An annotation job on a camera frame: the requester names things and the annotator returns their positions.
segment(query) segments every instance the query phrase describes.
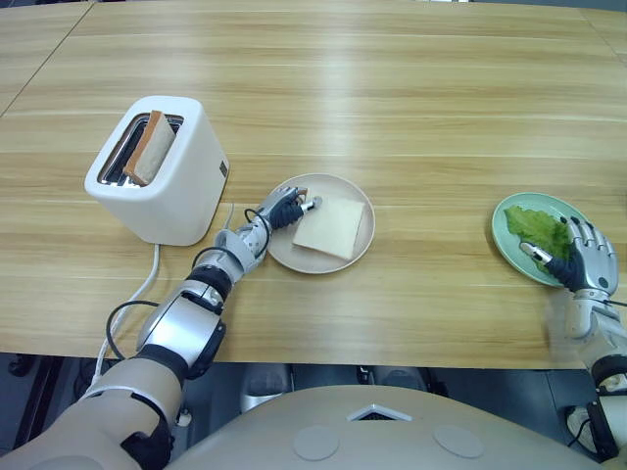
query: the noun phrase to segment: beige plate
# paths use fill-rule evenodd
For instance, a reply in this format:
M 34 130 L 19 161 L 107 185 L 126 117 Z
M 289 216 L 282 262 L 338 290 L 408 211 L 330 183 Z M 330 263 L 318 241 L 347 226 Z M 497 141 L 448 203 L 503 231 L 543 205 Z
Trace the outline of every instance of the beige plate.
M 298 223 L 272 233 L 268 251 L 274 259 L 295 271 L 307 274 L 326 274 L 344 269 L 363 256 L 374 237 L 374 209 L 370 199 L 360 188 L 344 178 L 326 173 L 301 174 L 284 181 L 276 189 L 283 186 L 299 186 L 302 188 L 314 186 L 316 190 L 323 194 L 360 201 L 365 204 L 365 207 L 363 208 L 362 221 L 360 222 L 357 240 L 355 241 L 355 255 L 352 259 L 346 261 L 345 259 L 336 258 L 316 250 L 294 245 L 292 240 L 294 239 Z

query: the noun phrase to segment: green plate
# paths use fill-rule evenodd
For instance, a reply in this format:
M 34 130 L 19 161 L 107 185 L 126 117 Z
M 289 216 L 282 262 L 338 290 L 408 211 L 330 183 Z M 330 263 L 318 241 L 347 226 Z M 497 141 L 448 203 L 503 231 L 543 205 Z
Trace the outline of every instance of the green plate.
M 538 269 L 535 261 L 523 253 L 518 245 L 520 237 L 512 235 L 507 230 L 507 218 L 505 210 L 511 206 L 521 206 L 523 209 L 544 211 L 556 220 L 560 217 L 571 216 L 587 220 L 586 216 L 564 201 L 541 193 L 517 193 L 503 199 L 492 214 L 492 237 L 494 238 L 501 255 L 523 274 L 530 278 L 547 284 L 548 286 L 562 287 L 561 283 L 546 272 Z

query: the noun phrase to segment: floor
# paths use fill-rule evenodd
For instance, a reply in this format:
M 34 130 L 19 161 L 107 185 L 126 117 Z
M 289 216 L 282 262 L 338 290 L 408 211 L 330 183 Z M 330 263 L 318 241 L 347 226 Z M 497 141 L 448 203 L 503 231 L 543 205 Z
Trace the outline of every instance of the floor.
M 13 448 L 37 365 L 25 377 L 14 377 L 7 371 L 13 358 L 12 354 L 0 353 L 0 454 Z M 217 363 L 205 376 L 186 382 L 182 408 L 190 412 L 192 421 L 187 428 L 173 429 L 174 458 L 239 415 L 245 365 Z M 45 427 L 84 391 L 86 384 L 77 378 L 79 373 L 88 380 L 92 371 L 90 359 L 64 360 Z M 564 410 L 571 405 L 585 405 L 596 397 L 592 380 L 583 370 L 434 368 L 429 373 L 451 399 L 484 409 L 563 444 L 571 439 L 564 424 Z M 293 377 L 295 390 L 358 383 L 357 369 L 352 365 L 295 364 Z M 573 448 L 587 454 L 578 445 Z

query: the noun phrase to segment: wood grain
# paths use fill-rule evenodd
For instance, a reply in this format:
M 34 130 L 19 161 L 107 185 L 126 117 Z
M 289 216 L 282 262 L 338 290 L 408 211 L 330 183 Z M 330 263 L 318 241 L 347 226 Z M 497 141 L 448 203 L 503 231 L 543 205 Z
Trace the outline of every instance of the wood grain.
M 0 13 L 0 116 L 90 4 L 6 8 Z
M 574 9 L 96 4 L 0 119 L 0 349 L 97 352 L 152 248 L 82 180 L 133 101 L 170 94 L 203 103 L 231 173 L 205 239 L 164 247 L 149 298 L 188 274 L 229 203 L 235 226 L 291 176 L 338 174 L 375 204 L 352 268 L 310 277 L 268 258 L 243 279 L 219 360 L 579 366 L 549 344 L 558 291 L 505 262 L 489 221 L 511 193 L 549 193 L 625 259 L 625 73 Z M 123 333 L 128 353 L 146 314 Z
M 627 13 L 586 8 L 581 13 L 627 66 Z

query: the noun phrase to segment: white toaster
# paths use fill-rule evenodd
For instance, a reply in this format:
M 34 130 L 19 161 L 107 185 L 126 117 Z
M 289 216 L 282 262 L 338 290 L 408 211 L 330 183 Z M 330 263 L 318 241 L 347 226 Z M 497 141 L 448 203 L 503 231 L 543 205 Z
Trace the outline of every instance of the white toaster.
M 153 110 L 166 115 L 175 137 L 154 179 L 140 186 L 123 168 Z M 107 139 L 87 172 L 85 190 L 145 242 L 193 245 L 209 228 L 228 169 L 203 105 L 191 98 L 147 96 L 130 107 Z

